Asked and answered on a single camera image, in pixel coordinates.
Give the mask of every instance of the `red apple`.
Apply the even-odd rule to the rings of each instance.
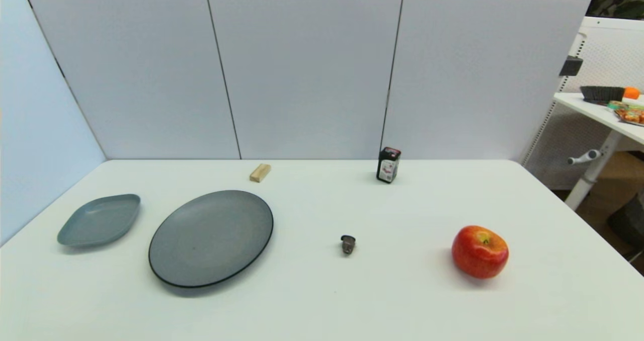
[[[506,241],[481,226],[467,226],[458,232],[451,246],[454,264],[472,277],[485,279],[499,274],[508,262]]]

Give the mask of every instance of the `black basket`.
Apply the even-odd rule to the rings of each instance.
[[[607,105],[610,101],[621,101],[624,97],[623,87],[581,86],[584,101],[595,105]]]
[[[612,213],[607,222],[621,240],[638,249],[644,247],[644,207],[638,195]]]

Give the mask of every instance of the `small wooden block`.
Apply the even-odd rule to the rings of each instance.
[[[253,171],[253,173],[251,174],[251,181],[261,183],[270,171],[271,165],[260,164],[260,166],[258,166],[257,169],[255,169],[255,171]]]

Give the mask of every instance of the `orange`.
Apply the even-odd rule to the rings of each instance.
[[[639,90],[635,87],[626,87],[624,89],[624,97],[637,100],[637,98],[639,98]]]

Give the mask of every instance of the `black container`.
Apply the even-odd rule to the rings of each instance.
[[[581,86],[584,101],[595,105],[607,105],[610,101],[621,101],[624,97],[623,87]]]
[[[396,174],[398,174],[398,163],[400,163],[400,154],[400,150],[391,147],[386,147],[380,151],[378,171],[375,172],[375,177],[378,180],[391,183],[396,178]]]
[[[607,223],[621,240],[637,249],[644,247],[644,208],[638,195],[612,213]]]

